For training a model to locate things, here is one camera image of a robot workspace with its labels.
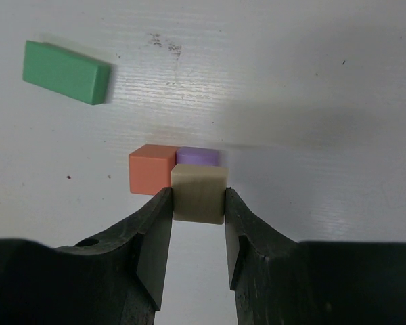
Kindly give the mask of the orange wood cube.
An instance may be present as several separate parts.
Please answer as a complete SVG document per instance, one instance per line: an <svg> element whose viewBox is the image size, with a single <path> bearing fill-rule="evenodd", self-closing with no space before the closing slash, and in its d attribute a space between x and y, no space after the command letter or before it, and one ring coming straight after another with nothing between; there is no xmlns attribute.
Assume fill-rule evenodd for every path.
<svg viewBox="0 0 406 325"><path fill-rule="evenodd" d="M176 146L145 144L129 154L129 186L133 194L155 195L171 186Z"/></svg>

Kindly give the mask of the purple wood cube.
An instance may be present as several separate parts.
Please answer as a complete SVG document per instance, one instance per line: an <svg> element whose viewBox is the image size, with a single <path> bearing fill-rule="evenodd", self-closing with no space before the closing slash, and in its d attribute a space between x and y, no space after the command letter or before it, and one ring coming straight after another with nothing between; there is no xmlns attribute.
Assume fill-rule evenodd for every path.
<svg viewBox="0 0 406 325"><path fill-rule="evenodd" d="M220 152L209 148L180 147L176 151L176 163L186 165L219 166Z"/></svg>

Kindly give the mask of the beige wood block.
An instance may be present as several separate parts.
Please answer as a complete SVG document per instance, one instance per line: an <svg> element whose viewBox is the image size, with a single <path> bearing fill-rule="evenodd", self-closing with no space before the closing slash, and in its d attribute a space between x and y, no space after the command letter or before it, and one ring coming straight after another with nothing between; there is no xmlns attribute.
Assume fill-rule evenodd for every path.
<svg viewBox="0 0 406 325"><path fill-rule="evenodd" d="M177 164L171 171L173 219L221 225L228 168Z"/></svg>

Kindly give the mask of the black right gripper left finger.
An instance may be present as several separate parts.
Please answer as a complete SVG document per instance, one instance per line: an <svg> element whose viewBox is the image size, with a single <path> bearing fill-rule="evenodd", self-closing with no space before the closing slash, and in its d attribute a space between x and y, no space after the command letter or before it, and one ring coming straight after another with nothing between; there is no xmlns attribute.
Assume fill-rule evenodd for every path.
<svg viewBox="0 0 406 325"><path fill-rule="evenodd" d="M164 188L74 246L0 239L0 324L152 324L173 216Z"/></svg>

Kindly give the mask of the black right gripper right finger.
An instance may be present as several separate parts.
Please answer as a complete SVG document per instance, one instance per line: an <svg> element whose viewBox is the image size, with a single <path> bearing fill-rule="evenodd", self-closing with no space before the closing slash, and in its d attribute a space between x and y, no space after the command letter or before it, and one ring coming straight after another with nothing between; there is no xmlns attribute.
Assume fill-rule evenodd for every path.
<svg viewBox="0 0 406 325"><path fill-rule="evenodd" d="M406 324L406 243L295 242L225 193L239 324Z"/></svg>

